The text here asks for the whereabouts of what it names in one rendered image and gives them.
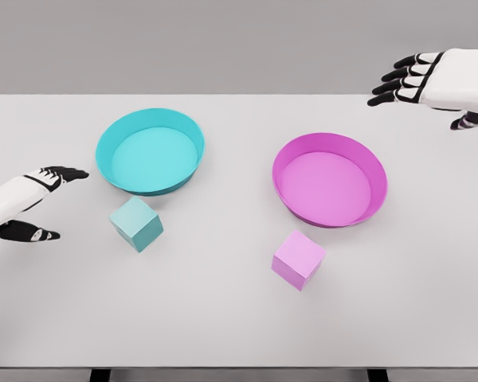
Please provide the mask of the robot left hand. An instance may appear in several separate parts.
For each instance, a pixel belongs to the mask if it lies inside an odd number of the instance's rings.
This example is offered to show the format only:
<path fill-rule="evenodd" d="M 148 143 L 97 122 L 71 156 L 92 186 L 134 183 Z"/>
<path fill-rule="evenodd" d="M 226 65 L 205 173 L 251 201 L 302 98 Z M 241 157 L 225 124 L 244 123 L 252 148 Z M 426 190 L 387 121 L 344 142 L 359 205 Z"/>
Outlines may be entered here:
<path fill-rule="evenodd" d="M 88 172 L 72 167 L 46 166 L 0 185 L 0 239 L 20 243 L 60 239 L 58 232 L 20 221 L 17 217 L 40 204 L 62 185 L 88 176 Z"/>

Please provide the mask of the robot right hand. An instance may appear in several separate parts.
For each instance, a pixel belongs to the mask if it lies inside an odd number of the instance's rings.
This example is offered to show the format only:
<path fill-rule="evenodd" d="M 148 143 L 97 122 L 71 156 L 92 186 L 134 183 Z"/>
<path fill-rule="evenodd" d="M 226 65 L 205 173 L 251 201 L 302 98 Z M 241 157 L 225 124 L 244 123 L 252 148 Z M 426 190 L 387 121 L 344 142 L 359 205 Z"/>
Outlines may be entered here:
<path fill-rule="evenodd" d="M 452 131 L 478 127 L 478 49 L 417 53 L 394 63 L 374 88 L 370 107 L 383 103 L 423 104 L 439 111 L 461 111 Z"/>

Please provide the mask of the cyan block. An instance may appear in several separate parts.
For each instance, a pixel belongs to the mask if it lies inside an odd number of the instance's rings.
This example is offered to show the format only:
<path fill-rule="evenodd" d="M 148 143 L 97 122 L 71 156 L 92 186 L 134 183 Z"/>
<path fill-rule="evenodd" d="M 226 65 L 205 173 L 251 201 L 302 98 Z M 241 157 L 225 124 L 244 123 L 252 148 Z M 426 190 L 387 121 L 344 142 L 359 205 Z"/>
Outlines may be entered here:
<path fill-rule="evenodd" d="M 143 251 L 164 231 L 159 215 L 139 197 L 131 197 L 110 216 L 116 231 L 137 251 Z"/>

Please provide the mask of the cyan plate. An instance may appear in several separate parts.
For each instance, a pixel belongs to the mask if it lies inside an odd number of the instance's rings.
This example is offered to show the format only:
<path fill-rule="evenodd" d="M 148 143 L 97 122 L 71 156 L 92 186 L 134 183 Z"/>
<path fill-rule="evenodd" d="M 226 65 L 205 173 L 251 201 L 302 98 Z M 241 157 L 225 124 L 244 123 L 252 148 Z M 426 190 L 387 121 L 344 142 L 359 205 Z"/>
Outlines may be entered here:
<path fill-rule="evenodd" d="M 111 185 L 158 196 L 185 185 L 206 149 L 201 127 L 167 108 L 133 111 L 112 123 L 96 145 L 96 166 Z"/>

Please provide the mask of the magenta plate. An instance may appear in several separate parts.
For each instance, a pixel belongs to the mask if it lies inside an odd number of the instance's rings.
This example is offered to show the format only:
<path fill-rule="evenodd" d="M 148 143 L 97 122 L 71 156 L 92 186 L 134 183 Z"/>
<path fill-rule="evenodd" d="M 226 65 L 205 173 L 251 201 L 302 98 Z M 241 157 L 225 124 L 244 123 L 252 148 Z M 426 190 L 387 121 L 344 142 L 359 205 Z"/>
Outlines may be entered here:
<path fill-rule="evenodd" d="M 272 182 L 295 216 L 325 228 L 370 219 L 388 193 L 386 171 L 369 148 L 326 132 L 304 134 L 286 143 L 273 161 Z"/>

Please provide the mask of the pink block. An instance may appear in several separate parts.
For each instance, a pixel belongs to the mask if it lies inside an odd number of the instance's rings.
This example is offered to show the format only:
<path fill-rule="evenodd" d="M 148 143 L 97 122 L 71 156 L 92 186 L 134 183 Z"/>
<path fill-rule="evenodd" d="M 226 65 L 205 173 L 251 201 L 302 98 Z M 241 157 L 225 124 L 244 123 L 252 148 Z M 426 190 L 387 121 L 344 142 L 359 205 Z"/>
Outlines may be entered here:
<path fill-rule="evenodd" d="M 319 269 L 326 251 L 302 232 L 293 231 L 276 249 L 271 269 L 302 291 Z"/>

